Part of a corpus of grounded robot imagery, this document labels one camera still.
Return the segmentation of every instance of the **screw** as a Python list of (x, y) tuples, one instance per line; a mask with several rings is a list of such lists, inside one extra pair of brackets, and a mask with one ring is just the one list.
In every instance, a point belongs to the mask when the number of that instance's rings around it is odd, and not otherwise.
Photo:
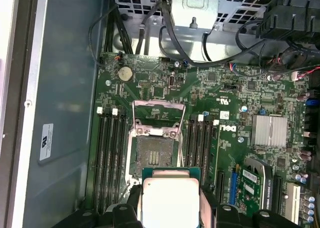
[(173, 65), (174, 65), (174, 67), (178, 68), (180, 66), (180, 62), (179, 61), (175, 61)]
[(263, 216), (263, 217), (269, 217), (269, 213), (266, 212), (266, 211), (260, 211), (260, 215)]
[(176, 133), (174, 131), (170, 132), (170, 137), (171, 138), (175, 138), (176, 137)]
[(31, 100), (27, 99), (25, 102), (24, 102), (24, 107), (30, 107), (32, 106), (32, 102)]
[(243, 138), (242, 136), (239, 136), (238, 137), (238, 142), (239, 143), (242, 143), (242, 142), (244, 142), (245, 141), (245, 138)]
[(143, 132), (144, 132), (144, 131), (143, 131), (141, 128), (139, 128), (139, 129), (136, 130), (136, 133), (137, 133), (138, 135), (142, 135)]
[(227, 212), (231, 211), (231, 207), (228, 206), (228, 205), (222, 206), (222, 209), (224, 209), (224, 210), (227, 211)]

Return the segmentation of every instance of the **chip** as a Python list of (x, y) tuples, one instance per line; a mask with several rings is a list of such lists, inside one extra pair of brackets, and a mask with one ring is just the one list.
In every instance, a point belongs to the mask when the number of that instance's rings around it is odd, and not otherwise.
[(276, 161), (276, 165), (281, 168), (286, 167), (286, 159), (285, 158), (278, 158)]
[(209, 72), (208, 73), (208, 81), (210, 82), (215, 82), (217, 79), (217, 75), (214, 72)]
[(256, 82), (255, 81), (248, 81), (248, 90), (254, 91), (256, 89)]

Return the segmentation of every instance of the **white label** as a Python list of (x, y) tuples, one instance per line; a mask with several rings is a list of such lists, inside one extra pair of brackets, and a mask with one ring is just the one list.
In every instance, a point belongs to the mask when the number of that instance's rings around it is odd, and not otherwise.
[(42, 127), (42, 138), (40, 146), (40, 161), (51, 156), (52, 136), (54, 132), (54, 124), (44, 124)]
[(224, 131), (224, 132), (236, 132), (237, 131), (237, 127), (235, 125), (230, 126), (230, 125), (220, 125), (220, 131)]
[(257, 183), (257, 177), (254, 174), (246, 171), (245, 169), (243, 170), (243, 176), (253, 181), (254, 183)]
[(230, 115), (229, 111), (224, 111), (224, 110), (220, 111), (220, 119), (221, 120), (229, 120), (229, 115)]
[(248, 186), (247, 184), (244, 184), (244, 188), (245, 188), (248, 192), (250, 192), (252, 195), (255, 194), (255, 190), (252, 189), (252, 188), (251, 188), (250, 186)]

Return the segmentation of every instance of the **green circuit board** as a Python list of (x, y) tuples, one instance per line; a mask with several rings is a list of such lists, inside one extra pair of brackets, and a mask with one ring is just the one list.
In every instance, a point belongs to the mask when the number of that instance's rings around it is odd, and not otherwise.
[[(297, 101), (296, 97), (307, 91), (307, 77), (299, 81), (291, 81), (291, 75), (285, 74), (278, 81), (272, 81), (267, 75), (238, 76), (231, 72), (227, 65), (199, 69), (184, 64), (175, 67), (174, 61), (166, 58), (124, 54), (123, 58), (118, 60), (115, 59), (116, 56), (115, 53), (102, 53), (102, 60), (107, 67), (99, 68), (97, 73), (85, 200), (88, 208), (95, 206), (94, 200), (103, 200), (96, 194), (97, 191), (101, 192), (100, 188), (97, 190), (96, 180), (104, 176), (103, 172), (113, 174), (118, 172), (117, 179), (121, 179), (121, 181), (115, 181), (114, 178), (109, 178), (108, 181), (103, 181), (116, 184), (118, 190), (114, 201), (119, 201), (118, 197), (126, 191), (125, 157), (128, 132), (134, 122), (132, 102), (135, 100), (162, 100), (185, 105), (180, 141), (183, 156), (188, 149), (191, 117), (198, 115), (210, 117), (214, 138), (209, 142), (210, 159), (205, 183), (214, 187), (217, 170), (224, 171), (223, 203), (229, 202), (231, 172), (236, 165), (241, 166), (246, 157), (266, 162), (273, 168), (274, 174), (283, 177), (284, 184), (292, 179), (292, 165), (298, 165), (302, 170), (305, 168), (305, 161), (298, 159), (299, 151), (303, 147), (305, 106), (303, 102)], [(132, 77), (130, 74), (125, 74), (130, 77), (126, 81), (120, 80), (119, 77), (119, 70), (122, 67), (129, 67), (132, 71)], [(256, 75), (261, 72), (259, 67), (241, 64), (236, 64), (236, 70), (247, 75)], [(241, 112), (242, 106), (247, 107), (247, 112)], [(98, 161), (100, 151), (97, 148), (102, 144), (100, 136), (103, 135), (101, 117), (97, 114), (99, 108), (103, 110), (117, 108), (123, 115), (123, 122), (114, 128), (116, 134), (121, 132), (122, 140), (116, 137), (115, 141), (112, 141), (111, 135), (107, 142), (121, 144), (124, 149), (120, 153), (123, 158), (118, 153), (114, 160), (104, 158), (109, 166), (117, 165), (115, 171), (108, 171), (108, 168), (107, 171), (100, 169), (100, 174), (97, 174), (99, 164), (103, 162), (103, 160)], [(168, 124), (179, 122), (182, 115), (165, 109), (140, 109), (136, 114), (139, 119), (145, 120), (143, 122), (158, 121)], [(259, 114), (287, 118), (286, 147), (251, 145), (253, 115)], [(244, 141), (239, 142), (239, 137), (244, 138)]]

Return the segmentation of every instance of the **mounting hole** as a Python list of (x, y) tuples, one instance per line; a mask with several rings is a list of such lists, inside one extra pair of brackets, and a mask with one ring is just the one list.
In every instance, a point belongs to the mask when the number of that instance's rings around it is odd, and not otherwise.
[(89, 212), (89, 211), (82, 214), (83, 217), (88, 217), (88, 216), (91, 216), (91, 215), (92, 215), (92, 213)]

